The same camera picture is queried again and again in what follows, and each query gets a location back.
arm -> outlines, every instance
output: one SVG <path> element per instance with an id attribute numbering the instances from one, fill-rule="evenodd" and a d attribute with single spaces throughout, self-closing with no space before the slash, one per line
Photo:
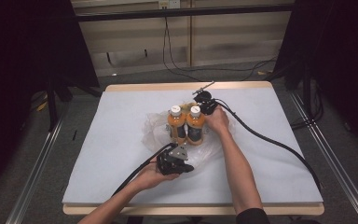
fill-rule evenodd
<path id="1" fill-rule="evenodd" d="M 205 119 L 209 127 L 219 135 L 223 146 L 227 181 L 236 214 L 249 208 L 263 208 L 251 166 L 228 129 L 226 112 L 218 106 Z"/>
<path id="2" fill-rule="evenodd" d="M 123 190 L 101 204 L 79 223 L 110 223 L 130 200 L 144 189 L 152 189 L 164 180 L 173 180 L 179 175 L 162 175 L 155 163 L 148 164 Z"/>

white paper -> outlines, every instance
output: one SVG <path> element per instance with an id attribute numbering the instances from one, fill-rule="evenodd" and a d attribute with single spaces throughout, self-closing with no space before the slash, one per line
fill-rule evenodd
<path id="1" fill-rule="evenodd" d="M 249 127 L 302 155 L 272 88 L 209 92 L 224 100 Z M 192 102 L 192 97 L 191 91 L 104 92 L 62 202 L 98 204 L 109 199 L 152 155 L 141 142 L 146 114 Z M 234 138 L 251 163 L 263 203 L 323 201 L 309 171 L 296 156 L 252 135 L 239 123 L 235 129 Z M 215 157 L 199 170 L 145 190 L 131 203 L 231 203 L 224 159 Z"/>

forearm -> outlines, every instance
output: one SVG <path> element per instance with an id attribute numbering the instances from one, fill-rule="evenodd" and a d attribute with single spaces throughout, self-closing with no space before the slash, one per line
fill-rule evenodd
<path id="1" fill-rule="evenodd" d="M 262 208 L 249 162 L 229 131 L 222 131 L 219 136 L 225 155 L 227 182 L 236 213 L 248 208 Z"/>
<path id="2" fill-rule="evenodd" d="M 130 182 L 123 190 L 97 207 L 94 211 L 84 217 L 79 223 L 111 223 L 121 212 L 124 206 L 141 190 L 135 183 Z"/>

bottle label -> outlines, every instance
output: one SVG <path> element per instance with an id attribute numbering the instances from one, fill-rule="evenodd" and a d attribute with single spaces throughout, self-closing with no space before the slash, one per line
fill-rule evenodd
<path id="1" fill-rule="evenodd" d="M 171 134 L 170 134 L 170 136 L 171 137 L 176 137 L 176 134 L 177 134 L 177 137 L 179 137 L 179 138 L 186 138 L 185 125 L 177 127 L 176 132 L 175 132 L 175 126 L 171 126 Z"/>
<path id="2" fill-rule="evenodd" d="M 187 136 L 191 139 L 191 141 L 197 142 L 202 138 L 202 129 L 188 126 Z"/>

bottle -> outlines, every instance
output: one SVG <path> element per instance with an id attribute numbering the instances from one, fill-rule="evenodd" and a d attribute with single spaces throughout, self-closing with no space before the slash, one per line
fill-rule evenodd
<path id="1" fill-rule="evenodd" d="M 168 115 L 168 124 L 170 125 L 170 137 L 174 143 L 182 145 L 186 141 L 186 115 L 182 113 L 179 105 L 174 105 Z"/>
<path id="2" fill-rule="evenodd" d="M 187 142 L 190 145 L 198 146 L 202 143 L 202 127 L 205 122 L 205 116 L 201 113 L 200 107 L 194 105 L 186 118 L 187 122 Z"/>

